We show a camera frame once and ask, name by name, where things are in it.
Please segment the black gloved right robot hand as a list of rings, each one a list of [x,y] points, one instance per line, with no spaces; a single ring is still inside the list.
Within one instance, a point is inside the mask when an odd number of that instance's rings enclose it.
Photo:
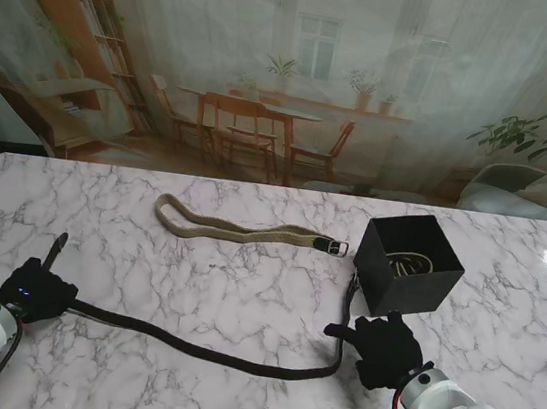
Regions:
[[[386,319],[359,317],[354,329],[330,323],[323,332],[354,346],[360,355],[355,367],[366,389],[402,388],[424,368],[420,344],[397,311]]]

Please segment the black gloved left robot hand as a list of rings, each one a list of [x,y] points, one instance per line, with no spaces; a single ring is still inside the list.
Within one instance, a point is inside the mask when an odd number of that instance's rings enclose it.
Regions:
[[[39,258],[29,258],[5,279],[0,287],[0,304],[23,323],[54,319],[66,312],[76,299],[75,285],[43,267]]]

